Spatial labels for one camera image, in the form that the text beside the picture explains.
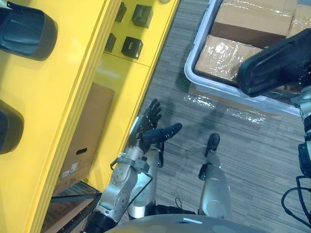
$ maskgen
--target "cardboard box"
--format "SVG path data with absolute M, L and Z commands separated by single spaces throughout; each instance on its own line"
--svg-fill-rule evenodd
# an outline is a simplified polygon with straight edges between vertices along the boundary
M 209 35 L 195 72 L 205 77 L 236 86 L 240 65 L 261 49 Z
M 287 38 L 311 28 L 311 6 L 297 5 Z
M 59 174 L 54 195 L 88 176 L 114 92 L 93 83 Z
M 225 3 L 271 14 L 292 17 L 297 6 L 297 0 L 224 0 Z
M 211 35 L 265 48 L 285 38 L 292 17 L 224 2 Z

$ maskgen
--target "plastic storage bin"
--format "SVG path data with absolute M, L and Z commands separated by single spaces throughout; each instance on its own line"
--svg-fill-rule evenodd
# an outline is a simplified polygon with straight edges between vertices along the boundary
M 198 91 L 210 93 L 268 113 L 289 113 L 299 116 L 299 110 L 293 105 L 265 96 L 251 98 L 236 87 L 201 77 L 193 72 L 221 4 L 222 0 L 210 0 L 209 2 L 209 7 L 204 13 L 195 37 L 193 49 L 190 51 L 185 64 L 186 77 L 194 83 Z

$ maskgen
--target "plastic wrap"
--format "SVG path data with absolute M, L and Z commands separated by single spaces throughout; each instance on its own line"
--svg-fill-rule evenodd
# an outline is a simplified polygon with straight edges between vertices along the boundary
M 260 51 L 261 49 L 249 45 L 209 35 L 195 71 L 208 78 L 222 78 L 236 85 L 235 78 L 240 65 Z
M 297 5 L 287 38 L 311 28 L 311 6 Z
M 244 110 L 237 109 L 237 108 L 231 108 L 231 107 L 218 103 L 217 101 L 211 100 L 210 98 L 204 97 L 204 96 L 195 96 L 195 95 L 188 94 L 184 96 L 184 101 L 191 105 L 193 104 L 198 105 L 204 109 L 213 110 L 217 108 L 217 111 L 226 112 L 235 118 L 245 120 L 247 122 L 251 122 L 254 124 L 262 124 L 266 120 L 266 115 L 260 113 L 258 110 L 248 108 L 248 107 L 245 108 Z
M 237 7 L 269 12 L 276 15 L 292 17 L 297 0 L 224 0 Z

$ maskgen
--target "wire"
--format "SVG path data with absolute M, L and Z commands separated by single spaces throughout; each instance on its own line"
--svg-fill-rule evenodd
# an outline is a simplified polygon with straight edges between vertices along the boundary
M 284 204 L 284 200 L 285 200 L 285 198 L 287 197 L 287 195 L 288 195 L 289 193 L 295 191 L 295 190 L 298 191 L 299 189 L 300 189 L 300 191 L 301 191 L 301 190 L 307 190 L 307 191 L 309 191 L 309 192 L 311 193 L 311 188 L 305 188 L 305 187 L 291 188 L 291 189 L 287 190 L 287 191 L 284 193 L 284 195 L 282 196 L 281 205 L 282 205 L 284 211 L 285 211 L 288 215 L 292 216 L 294 219 L 298 220 L 299 222 L 301 222 L 301 223 L 305 224 L 306 226 L 308 226 L 309 228 L 311 228 L 311 224 L 307 223 L 306 221 L 304 221 L 304 220 L 302 220 L 301 218 L 299 218 L 299 217 L 297 217 L 296 215 L 294 215 L 294 214 L 285 206 L 285 204 Z
M 146 176 L 148 176 L 150 178 L 150 180 L 146 183 L 146 185 L 136 194 L 136 196 L 133 197 L 133 199 L 128 203 L 127 207 L 125 208 L 125 210 L 130 206 L 130 204 L 132 204 L 132 202 L 142 193 L 142 191 L 144 191 L 144 189 L 151 183 L 151 181 L 153 180 L 153 177 L 147 173 L 144 173 Z
M 176 206 L 177 206 L 179 209 L 183 209 L 183 203 L 182 203 L 181 200 L 180 200 L 179 198 L 177 198 L 177 197 L 175 198 L 175 204 L 176 204 Z
M 297 176 L 296 177 L 297 188 L 298 188 L 297 190 L 298 190 L 298 196 L 299 196 L 301 207 L 302 207 L 303 211 L 305 212 L 305 215 L 307 216 L 309 223 L 311 223 L 310 214 L 306 208 L 305 202 L 303 201 L 303 197 L 302 197 L 302 193 L 301 193 L 301 186 L 300 186 L 300 179 L 305 179 L 305 178 L 308 178 L 308 177 L 306 177 L 306 176 Z

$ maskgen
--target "black box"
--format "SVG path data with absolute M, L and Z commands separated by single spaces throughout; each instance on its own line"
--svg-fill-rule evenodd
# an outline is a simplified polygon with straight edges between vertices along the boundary
M 151 6 L 137 4 L 132 17 L 132 22 L 135 26 L 149 28 L 153 14 Z
M 105 46 L 105 51 L 107 52 L 112 52 L 112 49 L 115 45 L 116 42 L 116 37 L 112 33 L 109 34 L 106 46 Z
M 126 6 L 124 2 L 121 2 L 115 21 L 121 23 L 125 12 L 126 12 Z
M 122 53 L 124 56 L 138 59 L 142 46 L 141 40 L 127 36 L 123 44 Z

